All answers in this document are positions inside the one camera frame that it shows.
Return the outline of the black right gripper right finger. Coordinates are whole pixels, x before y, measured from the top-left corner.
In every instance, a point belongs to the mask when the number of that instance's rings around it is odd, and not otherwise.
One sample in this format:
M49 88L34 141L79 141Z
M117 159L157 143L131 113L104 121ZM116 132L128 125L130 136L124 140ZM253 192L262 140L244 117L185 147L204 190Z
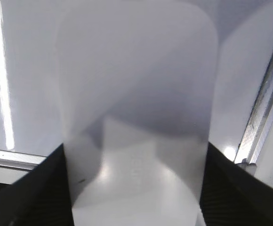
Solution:
M273 188L209 144L200 208L208 226L273 226Z

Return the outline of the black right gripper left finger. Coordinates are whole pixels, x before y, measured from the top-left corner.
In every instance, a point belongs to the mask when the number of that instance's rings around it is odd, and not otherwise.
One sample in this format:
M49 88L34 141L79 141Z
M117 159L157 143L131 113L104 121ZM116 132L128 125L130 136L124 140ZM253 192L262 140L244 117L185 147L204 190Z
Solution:
M72 226L64 146L15 183L0 189L0 226Z

